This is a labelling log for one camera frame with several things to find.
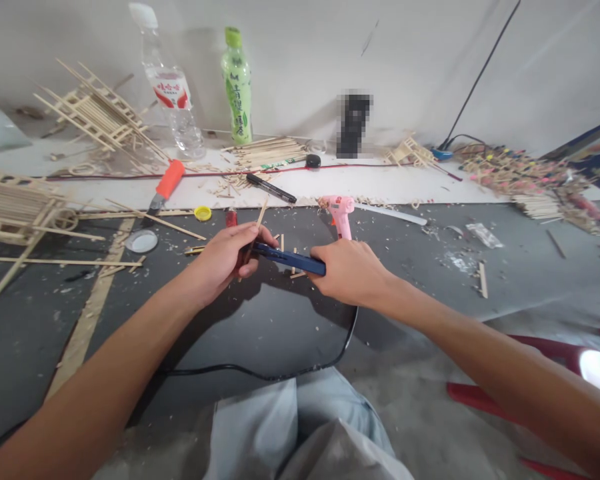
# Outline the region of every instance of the hand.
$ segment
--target hand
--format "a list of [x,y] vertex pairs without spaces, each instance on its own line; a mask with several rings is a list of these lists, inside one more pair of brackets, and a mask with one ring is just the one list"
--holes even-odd
[[396,279],[364,242],[340,239],[312,248],[311,256],[327,264],[327,274],[307,276],[323,295],[349,305],[374,308]]
[[193,302],[198,310],[213,302],[234,278],[248,278],[258,268],[258,260],[250,258],[244,264],[240,249],[258,240],[273,248],[278,247],[271,232],[256,222],[243,223],[220,231],[205,250],[170,284],[174,291]]

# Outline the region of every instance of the glue gun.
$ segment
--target glue gun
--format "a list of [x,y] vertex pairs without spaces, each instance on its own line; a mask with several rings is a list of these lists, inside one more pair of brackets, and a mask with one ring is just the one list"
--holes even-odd
[[332,225],[338,230],[338,238],[351,240],[351,228],[349,226],[349,214],[354,209],[355,201],[352,197],[342,197],[340,195],[328,195],[318,200],[321,208],[329,210],[333,216]]

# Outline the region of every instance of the green bottle label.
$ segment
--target green bottle label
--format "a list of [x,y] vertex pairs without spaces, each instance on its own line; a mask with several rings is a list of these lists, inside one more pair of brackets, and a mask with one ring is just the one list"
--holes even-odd
[[251,86],[240,81],[240,75],[229,73],[225,88],[231,106],[231,137],[238,145],[252,142],[249,114],[251,110]]

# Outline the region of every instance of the small plastic bag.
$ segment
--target small plastic bag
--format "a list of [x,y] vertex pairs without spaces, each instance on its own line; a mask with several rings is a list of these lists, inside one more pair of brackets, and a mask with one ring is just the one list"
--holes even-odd
[[467,230],[472,232],[476,237],[478,237],[482,243],[484,243],[489,248],[502,248],[504,245],[496,238],[491,231],[486,228],[482,223],[469,223],[465,225]]

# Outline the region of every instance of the black power cord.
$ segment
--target black power cord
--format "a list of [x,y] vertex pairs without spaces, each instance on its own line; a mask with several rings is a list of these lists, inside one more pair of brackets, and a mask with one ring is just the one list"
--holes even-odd
[[[355,311],[353,312],[353,320],[351,322],[351,325],[349,326],[349,330],[348,330],[347,336],[345,338],[345,343],[342,346],[342,350],[340,350],[340,353],[338,353],[336,358],[334,358],[333,360],[331,360],[328,363],[323,363],[321,365],[314,365],[312,367],[308,367],[308,368],[299,370],[294,373],[286,373],[284,375],[278,375],[278,376],[261,375],[258,372],[254,372],[252,370],[249,370],[248,368],[241,367],[240,365],[234,365],[232,363],[222,363],[220,365],[211,365],[210,367],[204,367],[204,368],[200,368],[200,369],[158,370],[155,373],[155,375],[163,376],[163,377],[186,377],[186,376],[190,376],[190,375],[202,375],[204,373],[210,373],[210,372],[219,371],[219,370],[237,370],[237,371],[246,373],[247,375],[250,375],[250,376],[260,379],[260,380],[264,380],[264,381],[268,381],[268,382],[278,382],[278,381],[296,378],[296,377],[299,377],[300,375],[304,375],[305,373],[310,373],[310,372],[314,372],[314,371],[318,371],[318,370],[324,370],[326,368],[336,365],[342,359],[345,352],[347,351],[347,348],[349,347],[349,343],[351,342],[351,337],[353,336],[353,329],[355,327],[355,322],[356,322],[356,320],[358,320],[358,310],[359,310],[359,308],[356,307]],[[6,432],[4,432],[2,435],[0,435],[0,446],[4,442],[6,442],[6,440],[8,440],[10,438],[10,436],[12,436],[15,432],[17,432],[20,429],[20,427],[22,427],[22,425],[24,425],[28,420],[29,420],[29,418],[26,418],[26,419],[22,420],[21,422],[18,422],[17,424],[12,426],[10,429],[8,429]]]
[[210,373],[210,372],[219,371],[219,370],[237,370],[237,371],[246,373],[247,375],[250,375],[250,376],[260,379],[260,380],[264,380],[264,381],[268,381],[268,382],[278,382],[278,381],[296,378],[296,377],[299,377],[300,375],[304,375],[305,373],[310,373],[310,372],[314,372],[314,371],[318,371],[318,370],[324,370],[324,369],[332,367],[336,363],[338,363],[344,356],[345,352],[347,351],[349,342],[351,342],[351,336],[353,335],[353,329],[355,327],[355,322],[356,322],[356,320],[358,320],[358,310],[359,310],[359,308],[356,307],[353,312],[353,320],[351,322],[351,325],[349,326],[349,330],[347,332],[347,336],[345,338],[344,345],[342,346],[342,350],[340,350],[340,353],[338,353],[336,358],[334,358],[333,360],[331,360],[330,362],[327,362],[327,363],[322,363],[320,365],[314,365],[312,367],[298,370],[297,372],[285,373],[284,375],[276,375],[276,376],[262,375],[261,373],[254,372],[253,370],[249,370],[248,368],[244,368],[240,365],[235,365],[233,363],[221,363],[219,365],[211,365],[209,367],[203,367],[203,368],[199,368],[199,369],[180,369],[180,370],[167,370],[167,369],[160,370],[159,369],[156,372],[156,375],[163,376],[163,377],[186,377],[186,376],[190,376],[190,375],[202,375],[204,373]]
[[[493,52],[495,52],[495,49],[498,47],[498,43],[500,43],[500,39],[502,38],[502,36],[505,33],[505,30],[509,26],[509,22],[511,22],[511,19],[513,18],[513,15],[515,14],[516,10],[518,10],[518,7],[520,6],[520,2],[522,2],[522,0],[518,0],[518,2],[515,4],[515,7],[513,8],[513,11],[511,12],[509,18],[507,19],[507,22],[505,23],[505,26],[502,27],[502,30],[500,31],[500,35],[498,35],[498,39],[495,41],[495,44],[493,45],[493,48],[491,49],[491,53],[487,57],[487,61],[482,66],[482,70],[480,70],[480,73],[478,74],[478,78],[476,78],[475,82],[473,82],[473,86],[471,87],[471,91],[469,92],[469,95],[467,96],[467,99],[465,100],[464,104],[462,105],[462,108],[460,109],[460,113],[458,113],[458,116],[456,117],[455,122],[453,122],[453,126],[451,127],[451,131],[447,135],[446,140],[444,140],[444,142],[442,142],[440,144],[440,146],[437,148],[438,150],[443,150],[443,151],[444,150],[448,150],[449,147],[451,146],[451,142],[453,142],[453,140],[456,138],[456,137],[451,138],[451,136],[453,135],[453,130],[455,130],[455,126],[458,124],[458,120],[460,120],[460,117],[462,116],[462,113],[465,111],[465,107],[467,106],[467,104],[469,102],[469,99],[473,95],[473,91],[475,90],[476,85],[480,81],[480,78],[482,78],[482,74],[485,72],[485,69],[487,68],[487,65],[491,61],[491,57],[493,56]],[[461,137],[461,136],[468,137],[468,135],[457,135],[457,137]]]

